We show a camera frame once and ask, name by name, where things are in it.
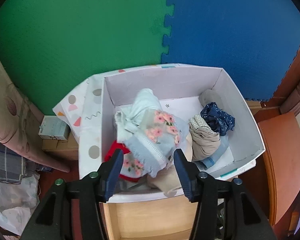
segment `squiggly line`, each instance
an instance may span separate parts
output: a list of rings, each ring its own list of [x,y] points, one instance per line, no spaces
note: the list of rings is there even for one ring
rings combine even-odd
[[[89,120],[91,120],[93,116],[97,117],[97,116],[98,116],[98,113],[101,114],[101,113],[98,111],[98,112],[96,112],[96,115],[93,114],[93,115],[90,116],[90,118],[86,116],[85,119],[87,120],[87,118],[88,118]]]

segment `green foam mat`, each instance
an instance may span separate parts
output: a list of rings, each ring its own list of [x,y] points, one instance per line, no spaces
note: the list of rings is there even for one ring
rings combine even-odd
[[[166,0],[6,0],[0,60],[44,114],[95,74],[159,64]]]

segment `bolt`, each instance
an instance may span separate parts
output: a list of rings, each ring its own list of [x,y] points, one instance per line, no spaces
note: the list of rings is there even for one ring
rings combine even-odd
[[[57,186],[60,186],[63,183],[63,179],[56,179],[54,184],[56,184]]]
[[[208,177],[208,173],[204,172],[204,171],[200,171],[198,174],[199,178],[201,179],[206,179]]]
[[[98,174],[96,171],[93,171],[93,172],[91,172],[91,173],[89,174],[89,177],[92,178],[92,179],[94,179],[94,178],[96,178],[96,177],[98,177],[98,176],[99,176],[99,174]]]
[[[241,184],[242,184],[242,180],[239,179],[239,178],[234,178],[234,179],[233,179],[233,182],[234,182],[236,185],[241,185]]]

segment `gray plaid cloth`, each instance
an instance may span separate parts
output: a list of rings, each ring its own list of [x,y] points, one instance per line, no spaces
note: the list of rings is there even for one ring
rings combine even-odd
[[[22,178],[31,177],[36,163],[27,160],[0,143],[0,181],[20,183]]]

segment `white box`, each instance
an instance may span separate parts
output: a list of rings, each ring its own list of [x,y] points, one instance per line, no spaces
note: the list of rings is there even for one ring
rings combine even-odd
[[[45,115],[39,129],[42,139],[67,140],[69,126],[55,115]]]
[[[198,96],[215,90],[223,101],[223,110],[235,117],[234,131],[228,131],[229,149],[207,170],[217,179],[227,180],[256,165],[255,159],[265,151],[258,126],[237,86],[223,68],[186,64],[144,66],[93,75],[72,90],[55,108],[79,138],[79,175],[96,171],[115,140],[114,113],[133,103],[137,93],[150,88],[164,111],[188,122],[203,109]],[[77,113],[68,113],[69,96],[82,100]],[[81,125],[73,122],[80,116]],[[90,150],[99,150],[90,157]],[[109,202],[137,202],[166,198],[158,189],[135,190],[113,195]]]

